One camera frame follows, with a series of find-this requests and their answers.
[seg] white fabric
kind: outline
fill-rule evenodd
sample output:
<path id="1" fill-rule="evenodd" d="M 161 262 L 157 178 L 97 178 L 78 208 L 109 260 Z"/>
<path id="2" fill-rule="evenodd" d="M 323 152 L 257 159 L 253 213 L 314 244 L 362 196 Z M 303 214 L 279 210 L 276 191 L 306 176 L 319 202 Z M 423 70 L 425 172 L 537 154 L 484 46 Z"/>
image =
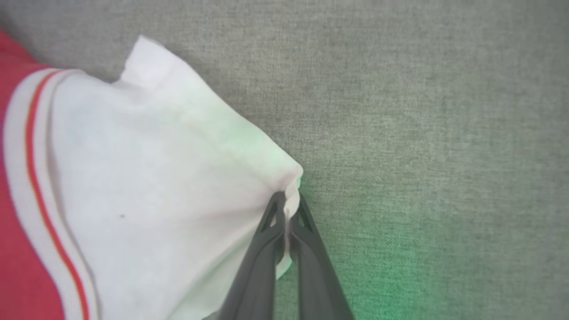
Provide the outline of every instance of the white fabric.
<path id="1" fill-rule="evenodd" d="M 114 84 L 68 76 L 52 107 L 52 179 L 103 320 L 210 315 L 271 195 L 298 207 L 301 166 L 152 40 Z"/>
<path id="2" fill-rule="evenodd" d="M 88 315 L 90 319 L 97 319 L 95 289 L 88 267 L 57 209 L 47 158 L 48 119 L 53 93 L 63 79 L 76 72 L 43 69 L 18 84 L 4 120 L 4 160 L 18 220 L 55 284 L 65 318 L 84 319 L 84 315 Z M 27 148 L 27 138 L 32 140 L 32 150 Z M 32 187 L 32 175 L 38 183 L 38 192 Z M 46 216 L 42 215 L 41 207 L 45 209 Z M 81 294 L 85 305 L 81 304 Z"/>

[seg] red and white striped trim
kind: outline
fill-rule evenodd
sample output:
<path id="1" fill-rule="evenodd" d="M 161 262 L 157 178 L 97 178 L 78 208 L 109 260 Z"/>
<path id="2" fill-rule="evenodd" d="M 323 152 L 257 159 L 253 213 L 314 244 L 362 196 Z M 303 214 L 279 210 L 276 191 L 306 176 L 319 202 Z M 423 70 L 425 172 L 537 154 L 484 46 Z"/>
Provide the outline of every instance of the red and white striped trim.
<path id="1" fill-rule="evenodd" d="M 18 219 L 55 283 L 65 319 L 96 320 L 94 287 L 65 225 L 65 212 L 60 212 L 50 175 L 52 97 L 58 83 L 75 72 L 44 69 L 18 85 L 6 111 L 3 147 Z"/>

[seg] gray fabric surface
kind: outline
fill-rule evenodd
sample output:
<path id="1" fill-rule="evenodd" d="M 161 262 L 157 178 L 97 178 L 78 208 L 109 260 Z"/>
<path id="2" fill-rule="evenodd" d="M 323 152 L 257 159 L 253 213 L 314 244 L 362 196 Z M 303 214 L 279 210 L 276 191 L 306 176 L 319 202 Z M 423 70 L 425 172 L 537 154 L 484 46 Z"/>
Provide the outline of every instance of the gray fabric surface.
<path id="1" fill-rule="evenodd" d="M 138 34 L 300 162 L 357 319 L 567 319 L 569 2 L 4 0 L 39 60 L 105 80 Z M 276 319 L 295 319 L 295 270 Z"/>

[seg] red stripe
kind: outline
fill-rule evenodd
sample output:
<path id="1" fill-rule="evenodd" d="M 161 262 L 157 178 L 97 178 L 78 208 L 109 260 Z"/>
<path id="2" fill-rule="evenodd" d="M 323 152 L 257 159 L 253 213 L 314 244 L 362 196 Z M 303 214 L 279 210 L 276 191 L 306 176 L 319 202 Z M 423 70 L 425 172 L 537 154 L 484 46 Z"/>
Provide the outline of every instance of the red stripe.
<path id="1" fill-rule="evenodd" d="M 75 266 L 71 262 L 71 259 L 65 252 L 57 233 L 53 225 L 51 224 L 50 217 L 47 214 L 46 204 L 42 198 L 42 192 L 39 188 L 38 177 L 36 176 L 36 170 L 34 166 L 34 124 L 36 118 L 36 112 L 38 111 L 38 102 L 39 97 L 42 94 L 42 90 L 45 87 L 47 81 L 51 79 L 54 75 L 56 75 L 59 71 L 53 71 L 49 73 L 45 78 L 38 84 L 36 91 L 34 92 L 34 96 L 31 101 L 30 105 L 30 112 L 28 114 L 28 119 L 26 122 L 26 163 L 28 169 L 28 175 L 30 176 L 30 181 L 32 183 L 32 188 L 34 189 L 34 194 L 36 197 L 36 201 L 38 202 L 39 211 L 42 215 L 43 223 L 46 225 L 48 232 L 50 233 L 51 240 L 53 244 L 55 244 L 55 248 L 65 266 L 69 270 L 71 277 L 73 278 L 73 282 L 75 283 L 75 288 L 77 289 L 77 294 L 79 295 L 79 300 L 81 301 L 81 311 L 83 312 L 83 320 L 89 320 L 89 309 L 87 308 L 87 298 L 85 296 L 85 290 L 83 288 L 83 283 L 81 282 L 81 278 L 75 269 Z"/>

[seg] red fabric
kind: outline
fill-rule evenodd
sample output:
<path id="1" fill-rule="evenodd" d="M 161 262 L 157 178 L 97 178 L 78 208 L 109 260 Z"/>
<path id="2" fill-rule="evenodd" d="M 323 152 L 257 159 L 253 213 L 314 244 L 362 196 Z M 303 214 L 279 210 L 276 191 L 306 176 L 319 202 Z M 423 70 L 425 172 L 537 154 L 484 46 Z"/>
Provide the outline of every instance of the red fabric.
<path id="1" fill-rule="evenodd" d="M 43 68 L 47 66 L 38 64 L 22 46 L 0 31 L 0 136 L 13 91 L 26 76 Z M 0 147 L 0 319 L 64 319 L 55 284 L 16 216 L 3 145 Z"/>

